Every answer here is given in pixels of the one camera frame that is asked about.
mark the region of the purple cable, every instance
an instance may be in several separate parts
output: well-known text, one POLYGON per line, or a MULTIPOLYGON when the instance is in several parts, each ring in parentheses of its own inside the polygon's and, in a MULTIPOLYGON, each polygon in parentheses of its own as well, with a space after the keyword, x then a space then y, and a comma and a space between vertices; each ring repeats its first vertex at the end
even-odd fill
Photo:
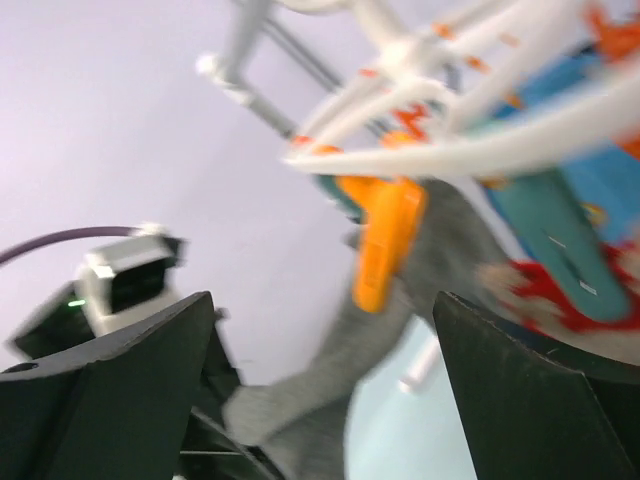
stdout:
POLYGON ((55 243, 79 240, 81 238, 128 237, 133 230, 135 229, 131 227, 86 227, 50 233, 28 240, 4 252, 0 252, 0 267, 21 255, 25 255, 42 247, 48 247, 55 243))

